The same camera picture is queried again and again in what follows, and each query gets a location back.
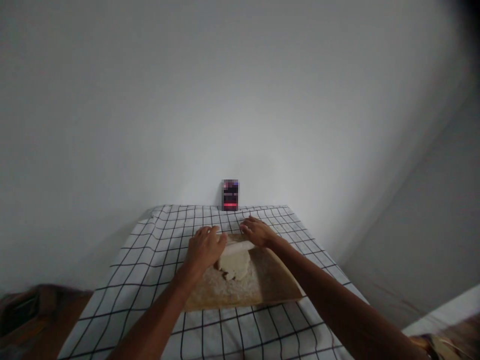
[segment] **wooden board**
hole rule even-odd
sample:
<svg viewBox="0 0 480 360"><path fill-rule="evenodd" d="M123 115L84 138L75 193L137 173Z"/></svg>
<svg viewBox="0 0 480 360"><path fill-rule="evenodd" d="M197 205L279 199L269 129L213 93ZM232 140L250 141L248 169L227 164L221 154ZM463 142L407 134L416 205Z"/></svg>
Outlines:
<svg viewBox="0 0 480 360"><path fill-rule="evenodd" d="M255 247L248 252L250 267L242 280L227 281L223 272L215 267L208 268L184 310L271 305L302 298L294 277L272 251Z"/></svg>

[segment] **table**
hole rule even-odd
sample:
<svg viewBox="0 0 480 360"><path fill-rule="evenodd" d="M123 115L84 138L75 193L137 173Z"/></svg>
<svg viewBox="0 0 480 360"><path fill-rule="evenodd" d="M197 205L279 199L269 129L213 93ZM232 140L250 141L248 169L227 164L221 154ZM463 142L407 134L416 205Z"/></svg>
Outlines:
<svg viewBox="0 0 480 360"><path fill-rule="evenodd" d="M180 268L203 226L240 233L261 219L344 287L365 298L288 206L163 205L139 221L72 329L58 359L105 359ZM162 359L351 359L304 296L298 302L181 313Z"/></svg>

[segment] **tablecloth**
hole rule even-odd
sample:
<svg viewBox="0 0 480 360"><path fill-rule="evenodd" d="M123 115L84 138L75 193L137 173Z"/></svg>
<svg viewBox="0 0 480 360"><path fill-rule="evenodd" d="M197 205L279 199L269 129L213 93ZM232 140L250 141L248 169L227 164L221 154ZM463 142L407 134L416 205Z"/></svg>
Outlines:
<svg viewBox="0 0 480 360"><path fill-rule="evenodd" d="M105 359L182 265L203 226L240 233L267 223L305 257L366 301L288 206L163 205L139 221L65 341L58 359ZM346 359L350 355L304 296L298 302L181 313L162 359Z"/></svg>

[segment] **phone screen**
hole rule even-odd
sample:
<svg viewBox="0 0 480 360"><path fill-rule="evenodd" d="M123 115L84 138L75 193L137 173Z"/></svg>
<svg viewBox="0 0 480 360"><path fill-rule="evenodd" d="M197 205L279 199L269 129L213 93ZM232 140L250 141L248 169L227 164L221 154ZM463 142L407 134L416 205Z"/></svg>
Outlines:
<svg viewBox="0 0 480 360"><path fill-rule="evenodd" d="M222 190L221 209L223 211L237 211L239 209L239 181L223 180Z"/></svg>

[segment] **floor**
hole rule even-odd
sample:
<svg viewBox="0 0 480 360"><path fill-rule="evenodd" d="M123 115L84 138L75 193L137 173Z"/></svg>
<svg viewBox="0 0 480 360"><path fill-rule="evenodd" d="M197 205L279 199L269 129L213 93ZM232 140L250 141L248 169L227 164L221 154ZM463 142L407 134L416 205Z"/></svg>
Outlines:
<svg viewBox="0 0 480 360"><path fill-rule="evenodd" d="M21 360L56 359L91 297L92 294L89 293L66 303Z"/></svg>

